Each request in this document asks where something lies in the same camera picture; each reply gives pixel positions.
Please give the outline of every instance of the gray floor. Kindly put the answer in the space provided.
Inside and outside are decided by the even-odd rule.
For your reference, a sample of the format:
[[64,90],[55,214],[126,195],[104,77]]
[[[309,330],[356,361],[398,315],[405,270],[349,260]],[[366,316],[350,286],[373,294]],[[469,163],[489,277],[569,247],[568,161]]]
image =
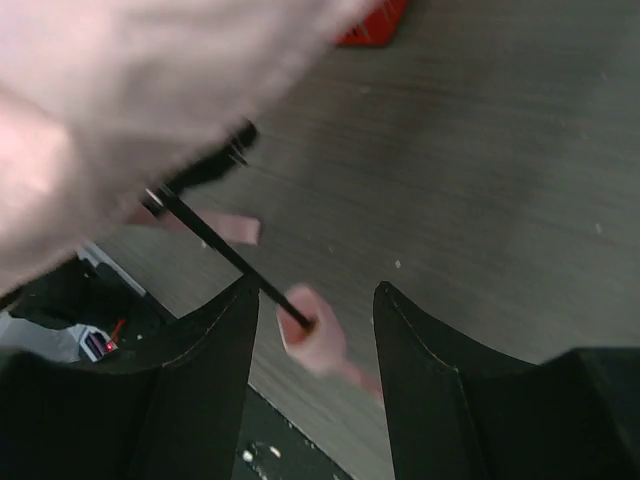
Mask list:
[[[639,8],[414,0],[393,46],[333,52],[263,119],[253,167],[191,201],[261,217],[242,252],[325,294],[373,373],[384,279],[523,359],[639,344]],[[103,246],[177,313],[235,277],[186,235]],[[382,412],[289,362],[268,301],[251,381],[357,478],[392,478]]]

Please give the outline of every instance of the white object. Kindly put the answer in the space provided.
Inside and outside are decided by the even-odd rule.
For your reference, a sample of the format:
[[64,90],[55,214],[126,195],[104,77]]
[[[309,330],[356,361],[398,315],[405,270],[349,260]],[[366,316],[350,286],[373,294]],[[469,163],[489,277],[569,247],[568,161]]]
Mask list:
[[0,295],[224,142],[375,0],[3,0]]

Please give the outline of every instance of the black stick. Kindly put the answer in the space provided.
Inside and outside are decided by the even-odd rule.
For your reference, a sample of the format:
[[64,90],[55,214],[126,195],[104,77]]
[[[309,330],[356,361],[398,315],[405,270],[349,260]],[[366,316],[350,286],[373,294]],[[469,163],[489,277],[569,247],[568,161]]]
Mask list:
[[[280,291],[274,287],[266,278],[256,271],[244,258],[242,258],[233,248],[225,242],[207,223],[202,220],[196,212],[191,210],[178,196],[174,195],[166,186],[162,187],[159,192],[148,192],[158,207],[165,207],[178,220],[180,220],[187,228],[195,233],[210,248],[217,250],[226,258],[234,267],[245,275],[255,275],[260,280],[260,288],[267,297],[280,305],[285,311],[291,315],[302,328],[311,330],[313,322],[305,317],[300,310],[294,307]],[[157,209],[145,204],[145,207],[151,212],[157,212]]]

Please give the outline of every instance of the red plastic crate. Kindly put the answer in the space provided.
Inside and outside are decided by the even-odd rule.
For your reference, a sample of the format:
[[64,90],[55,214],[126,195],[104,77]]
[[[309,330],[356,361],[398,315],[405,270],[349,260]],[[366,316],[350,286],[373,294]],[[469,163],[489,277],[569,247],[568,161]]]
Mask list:
[[385,0],[384,5],[353,27],[338,45],[381,47],[388,44],[409,0]]

